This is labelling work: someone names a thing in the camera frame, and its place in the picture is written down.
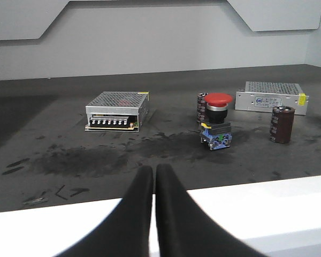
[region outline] metal mesh cover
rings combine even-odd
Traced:
[[[139,107],[146,94],[139,92],[103,92],[87,106]]]
[[[303,93],[301,87],[294,83],[272,83],[247,81],[246,92],[298,95]]]

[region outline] power supply terminal block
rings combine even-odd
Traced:
[[[231,146],[231,123],[211,124],[201,123],[201,143],[207,143],[210,150],[217,150]]]
[[[236,91],[235,109],[272,112],[275,106],[291,106],[296,115],[305,115],[309,96],[295,83],[246,81],[245,89]]]
[[[86,105],[86,131],[138,132],[149,111],[149,92],[103,92]]]

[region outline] electrolytic capacitor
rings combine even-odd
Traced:
[[[199,123],[203,122],[207,118],[207,115],[205,114],[207,103],[204,100],[206,95],[208,95],[208,93],[199,93],[197,95],[197,122]]]
[[[272,108],[270,140],[276,143],[289,143],[294,123],[295,109],[289,106]]]

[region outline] yellow label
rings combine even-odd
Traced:
[[[207,124],[204,123],[204,122],[201,122],[201,126],[205,127],[206,129],[211,129],[211,128],[212,128],[212,127],[210,127],[210,126],[207,126]]]
[[[147,94],[148,95],[148,100],[149,100],[149,92],[138,92],[139,95],[145,95]]]
[[[304,105],[305,104],[305,98],[306,98],[306,95],[305,95],[305,93],[300,93],[299,94],[299,105]]]

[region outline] product label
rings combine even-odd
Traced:
[[[255,107],[272,108],[274,106],[281,106],[282,99],[279,97],[256,96],[254,105]]]
[[[306,98],[305,93],[299,94],[299,105],[303,106],[305,104],[305,98]]]

